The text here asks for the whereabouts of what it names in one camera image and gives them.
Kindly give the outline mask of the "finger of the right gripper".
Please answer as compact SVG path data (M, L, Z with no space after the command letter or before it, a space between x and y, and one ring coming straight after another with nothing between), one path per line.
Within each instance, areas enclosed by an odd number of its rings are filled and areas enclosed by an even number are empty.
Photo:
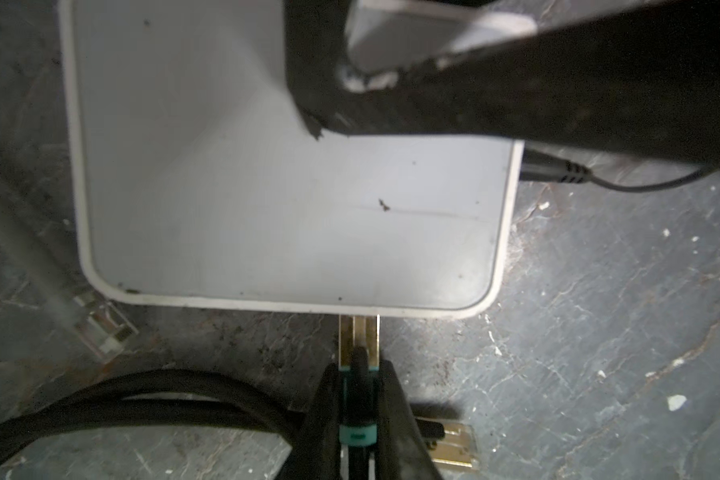
M285 73L308 130L486 135L720 168L720 1L666 1L366 73L350 1L288 1Z

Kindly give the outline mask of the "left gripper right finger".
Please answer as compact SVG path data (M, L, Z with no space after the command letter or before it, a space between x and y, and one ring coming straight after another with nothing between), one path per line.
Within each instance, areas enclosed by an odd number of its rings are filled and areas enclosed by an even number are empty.
M377 397L375 476L381 480L442 480L427 452L393 364L382 360Z

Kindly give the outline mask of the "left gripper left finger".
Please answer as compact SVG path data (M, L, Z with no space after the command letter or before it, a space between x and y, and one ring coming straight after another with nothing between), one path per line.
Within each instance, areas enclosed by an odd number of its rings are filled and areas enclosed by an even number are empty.
M341 374L329 364L277 480L341 478L340 413Z

